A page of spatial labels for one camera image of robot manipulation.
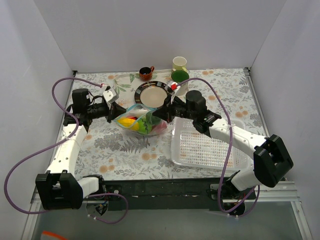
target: floral pattern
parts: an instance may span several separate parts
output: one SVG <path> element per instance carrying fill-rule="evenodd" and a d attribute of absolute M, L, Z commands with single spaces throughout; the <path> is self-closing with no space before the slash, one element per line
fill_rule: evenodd
<path fill-rule="evenodd" d="M 231 118 L 241 119 L 246 129 L 264 135 L 260 114 L 243 69 L 206 69 L 189 71 L 191 78 L 203 78 L 214 87 Z M 135 90 L 143 82 L 137 72 L 78 73 L 77 78 L 94 83 L 105 83 L 119 94 L 117 103 L 125 108 L 135 104 Z M 153 81 L 167 83 L 169 71 L 154 71 Z M 75 81 L 72 89 L 88 88 L 93 95 L 101 95 L 98 87 Z M 217 98 L 201 81 L 190 81 L 189 90 L 199 90 L 211 111 L 226 117 Z M 95 119 L 82 143 L 75 167 L 75 177 L 91 174 L 103 175 L 105 180 L 140 180 L 173 178 L 219 177 L 221 171 L 175 165 L 171 161 L 171 136 L 173 124 L 157 136 L 131 135 L 117 124 L 104 118 Z"/>

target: cup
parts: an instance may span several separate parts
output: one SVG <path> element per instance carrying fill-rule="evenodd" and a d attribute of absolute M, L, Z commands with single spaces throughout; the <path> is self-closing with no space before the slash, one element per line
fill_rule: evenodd
<path fill-rule="evenodd" d="M 184 71 L 184 70 L 173 70 L 173 72 L 171 73 L 171 79 L 176 82 L 176 83 L 181 83 L 184 80 L 189 79 L 189 74 Z M 184 83 L 180 86 L 179 91 L 176 93 L 177 96 L 182 96 L 184 95 L 186 92 L 188 92 L 188 83 Z"/>
<path fill-rule="evenodd" d="M 175 70 L 183 70 L 187 71 L 187 59 L 185 59 L 183 56 L 176 56 L 172 60 L 172 69 Z"/>
<path fill-rule="evenodd" d="M 140 69 L 139 71 L 139 76 L 141 78 L 141 80 L 143 81 L 149 81 L 152 78 L 152 73 L 155 70 L 154 66 L 151 67 L 143 67 Z"/>

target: black rimmed plate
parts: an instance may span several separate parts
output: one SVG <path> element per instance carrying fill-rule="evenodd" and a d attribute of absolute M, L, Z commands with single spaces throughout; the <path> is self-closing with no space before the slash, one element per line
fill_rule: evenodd
<path fill-rule="evenodd" d="M 165 89 L 167 85 L 161 81 L 148 81 L 141 84 L 135 91 L 134 100 L 137 104 L 146 105 L 149 108 L 159 108 L 169 96 Z"/>

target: brown mug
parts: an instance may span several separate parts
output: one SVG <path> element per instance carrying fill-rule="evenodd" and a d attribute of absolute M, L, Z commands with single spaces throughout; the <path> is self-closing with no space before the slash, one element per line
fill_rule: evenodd
<path fill-rule="evenodd" d="M 139 71 L 139 76 L 143 81 L 149 81 L 152 78 L 152 73 L 155 70 L 154 66 L 151 67 L 143 67 Z"/>

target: dish rack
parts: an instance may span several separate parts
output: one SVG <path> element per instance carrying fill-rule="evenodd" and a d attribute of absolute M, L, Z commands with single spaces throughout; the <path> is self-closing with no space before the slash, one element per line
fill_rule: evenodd
<path fill-rule="evenodd" d="M 199 133 L 192 120 L 176 117 L 171 139 L 171 159 L 177 165 L 222 170 L 229 144 Z M 232 119 L 231 124 L 245 129 L 241 120 Z M 236 172 L 251 165 L 248 155 L 232 147 L 227 171 Z"/>

